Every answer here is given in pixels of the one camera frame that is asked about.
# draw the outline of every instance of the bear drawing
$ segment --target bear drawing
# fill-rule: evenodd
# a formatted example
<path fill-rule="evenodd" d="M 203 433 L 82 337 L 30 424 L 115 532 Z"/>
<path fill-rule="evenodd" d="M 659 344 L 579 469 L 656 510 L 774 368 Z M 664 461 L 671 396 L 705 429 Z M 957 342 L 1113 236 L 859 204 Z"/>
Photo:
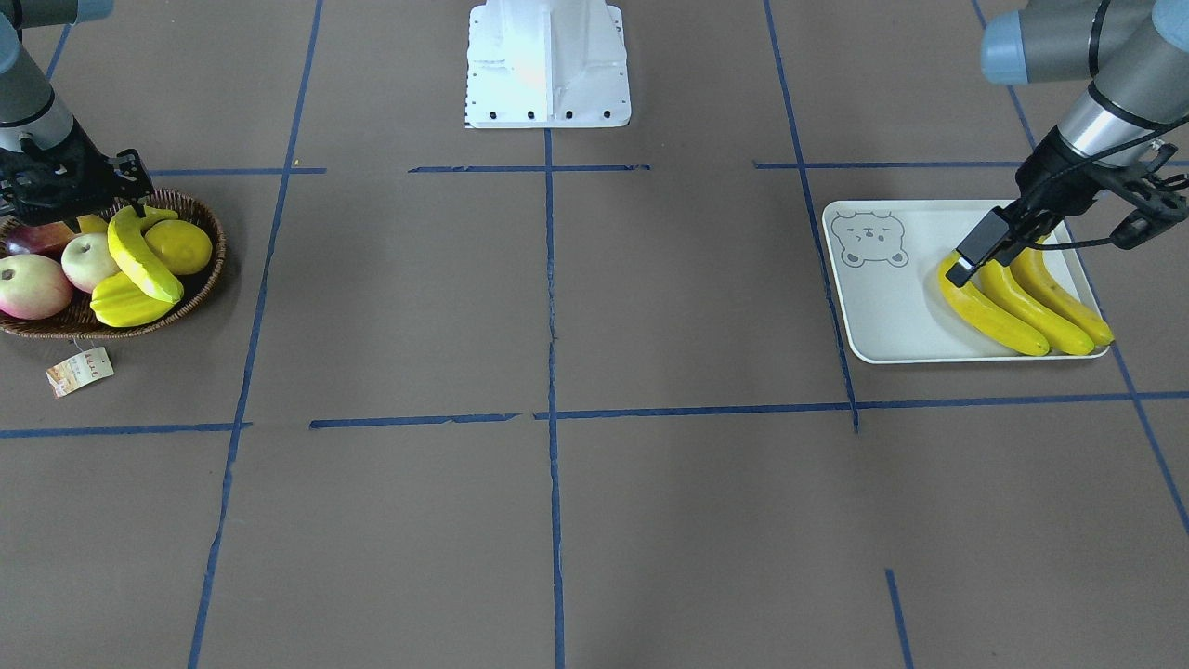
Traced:
<path fill-rule="evenodd" d="M 830 221 L 830 231 L 842 242 L 842 261 L 849 266 L 866 261 L 908 264 L 904 223 L 891 212 L 842 212 Z"/>

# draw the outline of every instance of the robotic arm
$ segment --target robotic arm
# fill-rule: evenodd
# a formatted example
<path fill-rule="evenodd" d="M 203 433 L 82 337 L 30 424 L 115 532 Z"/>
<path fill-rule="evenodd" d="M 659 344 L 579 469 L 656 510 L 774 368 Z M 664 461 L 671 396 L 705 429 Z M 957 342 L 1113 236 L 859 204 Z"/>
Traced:
<path fill-rule="evenodd" d="M 1160 135 L 1189 121 L 1189 0 L 1033 0 L 988 25 L 983 71 L 996 83 L 1093 80 L 1015 172 L 1020 197 L 992 209 L 958 244 L 946 271 L 955 285 L 1028 246 L 1133 248 L 1189 217 L 1177 194 L 1189 178 L 1157 175 L 1177 150 Z M 1151 149 L 1156 157 L 1140 162 Z M 1108 238 L 1037 242 L 1103 190 L 1134 207 Z"/>
<path fill-rule="evenodd" d="M 101 153 L 20 43 L 25 27 L 101 19 L 112 0 L 0 0 L 0 215 L 43 225 L 137 202 L 152 182 L 134 150 Z"/>

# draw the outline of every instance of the blue tape line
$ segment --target blue tape line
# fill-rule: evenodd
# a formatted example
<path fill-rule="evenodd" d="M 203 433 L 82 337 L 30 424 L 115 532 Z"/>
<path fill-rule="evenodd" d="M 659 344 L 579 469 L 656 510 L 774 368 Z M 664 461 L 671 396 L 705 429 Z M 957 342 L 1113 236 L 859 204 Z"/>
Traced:
<path fill-rule="evenodd" d="M 1170 391 L 1163 393 L 1137 393 L 1141 400 L 1189 400 L 1189 391 Z"/>
<path fill-rule="evenodd" d="M 900 607 L 900 589 L 895 585 L 895 573 L 885 569 L 888 581 L 888 595 L 892 598 L 892 613 L 895 616 L 895 631 L 900 635 L 900 654 L 904 656 L 905 669 L 913 669 L 912 648 L 908 645 L 908 630 L 904 624 L 904 608 Z"/>
<path fill-rule="evenodd" d="M 394 418 L 347 418 L 341 421 L 310 421 L 310 430 L 336 428 L 379 428 L 390 425 L 446 425 L 447 423 L 503 423 L 518 414 L 472 414 L 467 416 L 410 416 Z"/>
<path fill-rule="evenodd" d="M 1008 168 L 1020 163 L 1007 160 L 917 160 L 917 162 L 867 162 L 867 163 L 754 163 L 755 169 L 950 169 L 950 168 Z"/>
<path fill-rule="evenodd" d="M 987 17 L 982 13 L 982 7 L 979 6 L 979 0 L 970 0 L 970 5 L 974 6 L 974 13 L 979 17 L 979 25 L 982 30 L 987 30 Z"/>
<path fill-rule="evenodd" d="M 979 6 L 979 0 L 970 0 L 974 5 L 975 13 L 979 15 L 979 21 L 982 26 L 987 27 L 987 20 L 982 15 L 982 8 Z M 1032 147 L 1036 147 L 1036 140 L 1032 137 L 1032 128 L 1028 126 L 1028 120 L 1024 114 L 1024 107 L 1020 105 L 1019 97 L 1015 95 L 1015 89 L 1011 86 L 1007 87 L 1008 93 L 1012 95 L 1012 102 L 1015 105 L 1015 111 L 1020 116 L 1020 124 L 1024 125 L 1024 132 L 1028 137 L 1028 143 Z M 1081 252 L 1078 252 L 1078 258 L 1081 259 Z M 1093 280 L 1089 282 L 1090 292 L 1094 295 L 1095 301 L 1097 301 L 1097 290 L 1094 288 Z M 1172 472 L 1169 469 L 1168 461 L 1164 459 L 1164 453 L 1160 450 L 1160 443 L 1156 438 L 1156 433 L 1152 430 L 1151 422 L 1147 419 L 1147 411 L 1144 410 L 1144 403 L 1140 395 L 1135 391 L 1135 384 L 1132 381 L 1131 372 L 1127 370 L 1127 362 L 1122 358 L 1122 352 L 1119 346 L 1112 347 L 1112 353 L 1114 354 L 1115 362 L 1119 366 L 1119 373 L 1122 374 L 1124 383 L 1127 385 L 1128 398 L 1135 408 L 1135 415 L 1139 418 L 1139 423 L 1144 429 L 1144 435 L 1147 436 L 1147 443 L 1152 449 L 1152 455 L 1156 457 L 1156 465 L 1160 471 L 1160 476 L 1164 479 L 1164 485 L 1169 490 L 1169 496 L 1172 498 L 1172 505 L 1176 507 L 1177 516 L 1181 518 L 1181 526 L 1184 529 L 1185 535 L 1189 535 L 1189 512 L 1185 511 L 1184 501 L 1181 499 L 1181 492 L 1177 490 L 1176 481 L 1172 479 Z"/>
<path fill-rule="evenodd" d="M 172 435 L 175 433 L 228 433 L 232 423 L 199 423 L 195 425 L 119 425 L 112 428 L 40 428 L 32 430 L 0 430 L 0 440 L 36 440 L 40 437 L 95 437 L 105 435 Z"/>
<path fill-rule="evenodd" d="M 1012 105 L 1015 107 L 1015 114 L 1020 116 L 1020 125 L 1024 126 L 1024 137 L 1028 140 L 1028 147 L 1036 149 L 1037 139 L 1032 134 L 1032 126 L 1028 125 L 1027 116 L 1024 114 L 1024 105 L 1020 103 L 1020 96 L 1015 94 L 1015 87 L 1008 86 L 1007 94 L 1012 96 Z"/>
<path fill-rule="evenodd" d="M 1168 399 L 1189 398 L 1189 392 L 1163 393 Z M 901 409 L 961 409 L 977 406 L 1030 406 L 1083 403 L 1127 403 L 1132 397 L 1127 393 L 1101 393 L 1082 396 L 1024 396 L 1019 398 L 955 398 L 935 400 L 874 400 L 856 403 L 860 410 L 901 410 Z M 587 421 L 598 418 L 654 418 L 679 416 L 737 416 L 754 414 L 812 414 L 826 411 L 848 411 L 849 403 L 806 403 L 788 405 L 738 405 L 738 406 L 702 406 L 702 408 L 661 408 L 661 409 L 612 409 L 559 411 L 561 421 Z M 533 415 L 534 421 L 546 421 L 546 412 Z"/>
<path fill-rule="evenodd" d="M 150 176 L 279 176 L 285 168 L 155 169 Z M 326 168 L 289 168 L 289 173 L 326 173 Z"/>
<path fill-rule="evenodd" d="M 776 61 L 776 75 L 780 78 L 780 90 L 785 96 L 785 112 L 788 115 L 788 131 L 793 139 L 793 152 L 797 154 L 798 172 L 801 177 L 801 190 L 805 194 L 805 207 L 810 214 L 810 231 L 813 233 L 813 246 L 818 254 L 818 269 L 822 272 L 822 288 L 826 303 L 830 305 L 830 318 L 833 321 L 833 339 L 838 347 L 838 364 L 842 366 L 842 378 L 847 385 L 847 399 L 850 402 L 851 422 L 858 433 L 858 406 L 855 404 L 855 387 L 850 380 L 850 366 L 847 364 L 847 351 L 842 343 L 842 326 L 838 321 L 838 309 L 830 291 L 830 274 L 825 261 L 825 250 L 822 245 L 822 233 L 818 231 L 817 214 L 813 207 L 813 193 L 810 189 L 809 172 L 805 170 L 805 154 L 801 152 L 801 138 L 797 132 L 797 115 L 793 113 L 793 99 L 788 93 L 788 78 L 785 76 L 785 59 L 780 55 L 780 40 L 776 38 L 776 23 L 772 17 L 772 0 L 763 0 L 763 12 L 768 19 L 768 36 L 772 39 L 772 55 Z"/>
<path fill-rule="evenodd" d="M 565 579 L 561 573 L 561 478 L 558 468 L 558 317 L 554 271 L 553 132 L 545 131 L 545 273 L 549 291 L 549 509 L 553 526 L 553 650 L 556 669 L 566 668 Z"/>
<path fill-rule="evenodd" d="M 974 406 L 1028 406 L 1064 405 L 1080 403 L 1126 403 L 1126 393 L 1102 393 L 1084 396 L 1031 396 L 1021 398 L 960 398 L 948 400 L 876 400 L 858 403 L 860 409 L 948 409 Z"/>
<path fill-rule="evenodd" d="M 979 25 L 982 30 L 987 30 L 987 17 L 982 13 L 982 7 L 979 5 L 979 0 L 970 0 L 970 5 L 974 7 L 975 15 L 979 17 Z M 1020 125 L 1024 126 L 1024 135 L 1027 137 L 1028 146 L 1036 149 L 1037 140 L 1032 135 L 1032 127 L 1028 125 L 1028 119 L 1024 114 L 1024 105 L 1020 103 L 1020 96 L 1015 94 L 1014 86 L 1007 86 L 1007 94 L 1012 97 L 1012 105 L 1015 106 L 1015 115 L 1020 118 Z"/>
<path fill-rule="evenodd" d="M 243 433 L 244 415 L 247 410 L 247 396 L 252 385 L 252 370 L 256 365 L 256 352 L 260 341 L 260 323 L 264 318 L 264 304 L 269 294 L 269 270 L 272 265 L 272 253 L 276 250 L 277 231 L 281 228 L 281 217 L 284 213 L 285 196 L 289 191 L 289 175 L 292 170 L 294 153 L 297 150 L 297 133 L 301 130 L 302 108 L 306 105 L 306 90 L 309 87 L 309 72 L 314 65 L 314 51 L 317 46 L 317 31 L 322 20 L 322 1 L 315 0 L 314 19 L 309 31 L 309 44 L 306 49 L 306 64 L 302 69 L 301 87 L 297 91 L 297 102 L 294 106 L 294 120 L 289 130 L 289 146 L 285 151 L 284 169 L 281 175 L 281 187 L 277 191 L 277 207 L 272 216 L 272 229 L 269 234 L 269 250 L 264 258 L 264 270 L 260 276 L 260 289 L 256 297 L 256 314 L 252 318 L 252 336 L 247 347 L 247 360 L 244 364 L 244 385 L 240 389 L 239 402 L 235 406 L 235 423 L 231 433 L 231 443 L 227 448 L 227 465 L 224 469 L 222 497 L 219 506 L 219 526 L 215 530 L 214 541 L 210 542 L 210 551 L 207 555 L 207 569 L 202 578 L 202 597 L 199 600 L 199 614 L 194 623 L 194 637 L 190 642 L 190 657 L 188 668 L 197 669 L 199 655 L 202 651 L 202 635 L 207 625 L 207 612 L 210 608 L 210 593 L 214 587 L 215 569 L 219 566 L 219 549 L 222 544 L 224 525 L 227 520 L 227 506 L 231 499 L 232 466 L 239 454 L 239 437 Z"/>
<path fill-rule="evenodd" d="M 553 171 L 648 171 L 653 165 L 554 165 Z"/>
<path fill-rule="evenodd" d="M 592 418 L 655 418 L 672 416 L 738 416 L 751 414 L 807 414 L 819 411 L 848 411 L 849 403 L 817 403 L 801 405 L 754 405 L 754 406 L 704 406 L 668 409 L 611 409 L 587 411 L 559 411 L 560 421 L 587 421 Z M 536 414 L 533 418 L 545 421 L 549 414 Z"/>
<path fill-rule="evenodd" d="M 54 72 L 58 69 L 58 59 L 62 57 L 62 50 L 67 48 L 67 38 L 69 37 L 70 24 L 67 24 L 62 26 L 62 37 L 58 38 L 58 45 L 54 49 L 54 56 L 50 58 L 50 64 L 45 68 L 45 78 L 54 78 Z"/>
<path fill-rule="evenodd" d="M 549 171 L 637 171 L 650 170 L 652 165 L 430 165 L 409 170 L 409 173 L 459 173 L 459 172 L 549 172 Z"/>
<path fill-rule="evenodd" d="M 1160 450 L 1160 442 L 1156 438 L 1152 424 L 1147 419 L 1147 411 L 1144 410 L 1144 403 L 1140 402 L 1139 393 L 1135 392 L 1135 384 L 1132 381 L 1131 372 L 1127 371 L 1127 365 L 1122 360 L 1122 353 L 1119 352 L 1119 347 L 1114 347 L 1113 351 L 1115 360 L 1119 362 L 1119 371 L 1122 373 L 1122 380 L 1127 384 L 1127 391 L 1131 393 L 1132 403 L 1135 405 L 1139 424 L 1144 428 L 1144 435 L 1147 436 L 1147 444 L 1152 449 L 1152 456 L 1156 457 L 1156 467 L 1160 471 L 1164 486 L 1169 490 L 1169 496 L 1172 498 L 1172 506 L 1176 507 L 1177 516 L 1181 517 L 1181 526 L 1184 529 L 1185 535 L 1189 535 L 1189 511 L 1185 510 L 1181 491 L 1177 490 L 1177 482 L 1172 479 L 1172 471 L 1169 469 L 1169 463 L 1164 459 L 1164 452 Z"/>

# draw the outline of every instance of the banana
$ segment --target banana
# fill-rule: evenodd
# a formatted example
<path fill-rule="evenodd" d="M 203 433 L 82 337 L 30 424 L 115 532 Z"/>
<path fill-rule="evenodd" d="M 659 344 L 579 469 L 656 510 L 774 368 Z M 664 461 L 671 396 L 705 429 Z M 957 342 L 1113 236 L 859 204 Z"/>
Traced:
<path fill-rule="evenodd" d="M 1012 276 L 1038 302 L 1082 328 L 1089 334 L 1090 341 L 1099 347 L 1114 342 L 1114 332 L 1107 321 L 1057 283 L 1049 273 L 1049 267 L 1044 264 L 1044 253 L 1040 251 L 1024 248 L 1012 263 Z"/>
<path fill-rule="evenodd" d="M 1074 356 L 1084 356 L 1094 351 L 1089 334 L 1025 292 L 1012 277 L 1011 270 L 999 264 L 999 260 L 992 259 L 984 264 L 979 270 L 979 278 L 982 292 L 990 301 L 1039 329 L 1052 348 Z"/>
<path fill-rule="evenodd" d="M 942 289 L 942 296 L 962 316 L 962 320 L 1013 352 L 1027 356 L 1048 354 L 1050 351 L 1049 340 L 1039 329 L 988 299 L 975 288 L 974 283 L 967 282 L 965 285 L 958 288 L 945 277 L 945 271 L 957 259 L 958 252 L 954 251 L 938 265 L 937 284 Z"/>
<path fill-rule="evenodd" d="M 182 299 L 182 282 L 152 252 L 145 242 L 144 232 L 159 221 L 175 217 L 176 212 L 149 206 L 145 207 L 145 216 L 139 217 L 134 208 L 124 207 L 107 225 L 107 250 L 115 264 L 146 295 L 169 303 Z"/>
<path fill-rule="evenodd" d="M 155 299 L 144 294 L 122 271 L 99 282 L 90 296 L 95 317 L 112 327 L 132 327 L 152 322 L 169 313 L 174 302 Z"/>

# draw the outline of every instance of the paper tag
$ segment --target paper tag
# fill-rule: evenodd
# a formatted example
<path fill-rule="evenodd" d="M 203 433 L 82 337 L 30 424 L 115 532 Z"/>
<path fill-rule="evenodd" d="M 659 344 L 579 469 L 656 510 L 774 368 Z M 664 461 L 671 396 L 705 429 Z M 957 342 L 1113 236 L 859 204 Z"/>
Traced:
<path fill-rule="evenodd" d="M 45 377 L 54 386 L 54 397 L 64 398 L 88 384 L 115 374 L 107 349 L 99 347 L 55 365 L 45 371 Z"/>

